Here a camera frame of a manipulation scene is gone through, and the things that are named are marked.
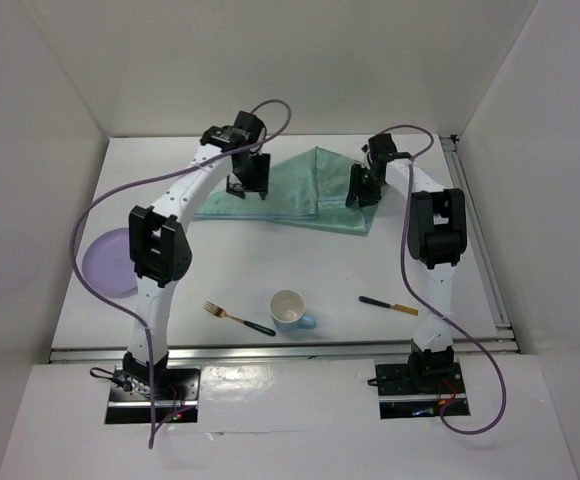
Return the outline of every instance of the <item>blue mug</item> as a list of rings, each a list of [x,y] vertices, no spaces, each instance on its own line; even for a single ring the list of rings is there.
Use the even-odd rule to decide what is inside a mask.
[[[270,315],[282,332],[290,332],[297,328],[312,330],[317,326],[317,320],[306,315],[303,297],[294,290],[281,290],[273,295],[270,300]]]

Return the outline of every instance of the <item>purple plate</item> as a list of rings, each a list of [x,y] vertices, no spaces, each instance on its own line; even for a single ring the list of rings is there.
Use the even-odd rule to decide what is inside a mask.
[[[106,297],[126,297],[137,290],[137,276],[130,260],[127,228],[104,233],[86,250],[81,263],[86,281]]]

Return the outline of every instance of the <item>fork tines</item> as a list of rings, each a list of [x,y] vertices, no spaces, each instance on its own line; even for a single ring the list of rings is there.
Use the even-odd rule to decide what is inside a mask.
[[[215,305],[214,303],[210,303],[210,302],[206,302],[206,304],[203,306],[203,308],[207,312],[210,312],[215,317],[220,317],[221,313],[223,312],[223,309],[221,307]]]

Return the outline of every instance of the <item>mug handle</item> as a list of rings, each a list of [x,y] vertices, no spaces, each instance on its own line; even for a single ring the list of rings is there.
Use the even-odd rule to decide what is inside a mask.
[[[312,315],[304,315],[299,319],[299,328],[305,328],[306,330],[313,330],[317,328],[317,319]]]

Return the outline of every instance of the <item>towel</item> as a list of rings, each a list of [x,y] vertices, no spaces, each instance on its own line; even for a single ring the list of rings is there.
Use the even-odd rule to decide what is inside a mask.
[[[366,235],[377,206],[345,205],[354,160],[315,147],[270,169],[268,197],[242,200],[217,192],[201,206],[196,219],[266,220],[334,233]]]

